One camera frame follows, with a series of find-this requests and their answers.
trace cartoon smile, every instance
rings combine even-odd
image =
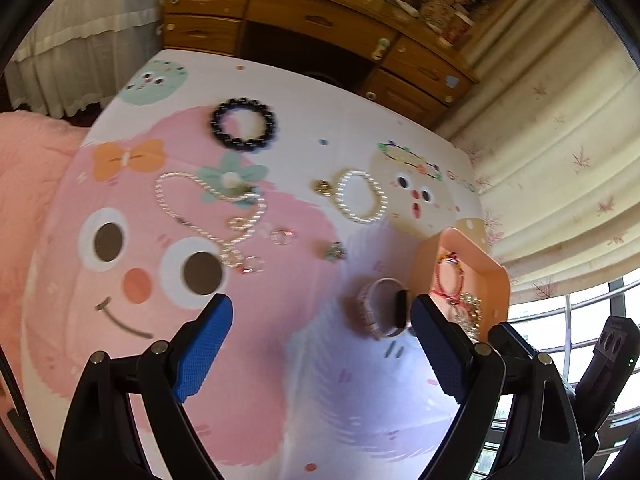
[[[116,326],[120,327],[125,332],[129,332],[130,334],[137,335],[138,337],[143,337],[144,339],[154,338],[154,335],[149,332],[143,332],[142,330],[137,330],[121,322],[117,317],[115,317],[111,312],[109,312],[109,309],[107,309],[107,306],[109,303],[111,303],[111,296],[107,296],[106,298],[104,298],[104,301],[102,303],[97,304],[95,306],[95,309],[98,312],[103,311],[106,317],[108,317]]]

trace tablecloth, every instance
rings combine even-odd
[[[159,0],[55,0],[5,69],[14,108],[60,118],[107,102],[160,49]]]
[[[259,152],[226,150],[210,133],[215,105],[240,96],[276,115],[275,140]],[[225,129],[259,129],[253,118],[231,115]],[[313,181],[349,168],[381,184],[382,221],[350,221],[313,191]],[[222,266],[215,243],[161,210],[156,179],[169,171],[197,174],[226,195],[254,186],[264,196],[256,233],[238,244],[264,262],[262,272]],[[22,384],[43,446],[56,453],[93,351],[141,352],[224,292],[234,324],[185,409],[227,480],[417,478],[458,405],[409,332],[367,334],[355,297],[377,278],[406,280],[418,243],[444,226],[482,243],[471,182],[462,151],[355,94],[245,60],[163,50],[92,127],[34,252]],[[185,179],[162,192],[182,220],[217,236],[232,236],[228,219],[255,207],[216,200]],[[357,213],[374,202],[359,180],[345,199]],[[288,245],[271,240],[281,228],[296,233]],[[325,259],[338,241],[347,258]],[[134,402],[152,468],[168,478]]]

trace black beaded bracelet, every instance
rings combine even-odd
[[[236,108],[246,108],[259,113],[264,117],[264,133],[257,137],[257,139],[242,140],[238,137],[232,137],[228,133],[224,132],[220,121],[224,114]],[[247,99],[241,97],[239,99],[229,99],[219,105],[211,114],[211,131],[213,135],[219,140],[226,148],[230,150],[237,150],[238,152],[252,152],[257,148],[264,148],[273,140],[273,132],[276,127],[276,118],[269,110],[269,107],[262,104],[256,99]]]

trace green flower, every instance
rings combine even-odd
[[[208,166],[200,168],[196,175],[209,184],[213,189],[226,196],[240,196],[247,193],[253,186],[267,176],[269,169],[258,164],[243,166],[238,152],[226,152],[220,160],[218,168]],[[215,202],[217,198],[211,193],[204,192],[202,201],[205,203]],[[236,202],[238,207],[250,208],[254,203],[251,200],[241,200]]]

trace orange storage bin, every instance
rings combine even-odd
[[[453,320],[454,308],[446,298],[431,291],[436,283],[435,272],[438,261],[443,254],[450,253],[458,255],[464,270],[462,292],[469,292],[482,300],[480,341],[487,341],[489,329],[507,320],[511,295],[509,275],[503,266],[456,228],[447,227],[439,235],[420,244],[408,283],[411,295],[415,297],[419,294],[429,294],[447,319]],[[440,279],[445,290],[455,287],[455,283],[452,283],[455,278],[450,272],[449,276],[446,276],[443,269]]]

